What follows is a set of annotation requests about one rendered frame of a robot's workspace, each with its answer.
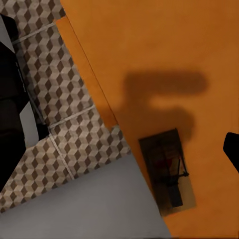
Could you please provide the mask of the mousetrap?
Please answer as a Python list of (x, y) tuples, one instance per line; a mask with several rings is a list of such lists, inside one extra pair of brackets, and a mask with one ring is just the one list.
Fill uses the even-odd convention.
[(196, 206), (177, 129), (139, 140), (162, 217)]

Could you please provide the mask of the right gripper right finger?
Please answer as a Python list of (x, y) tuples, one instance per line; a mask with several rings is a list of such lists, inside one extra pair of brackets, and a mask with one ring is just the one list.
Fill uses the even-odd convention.
[(232, 132), (227, 133), (223, 145), (223, 151), (239, 172), (239, 134)]

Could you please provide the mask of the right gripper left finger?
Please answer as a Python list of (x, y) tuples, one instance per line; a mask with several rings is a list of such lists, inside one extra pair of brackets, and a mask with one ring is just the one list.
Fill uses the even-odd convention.
[(26, 152), (21, 132), (0, 138), (0, 192)]

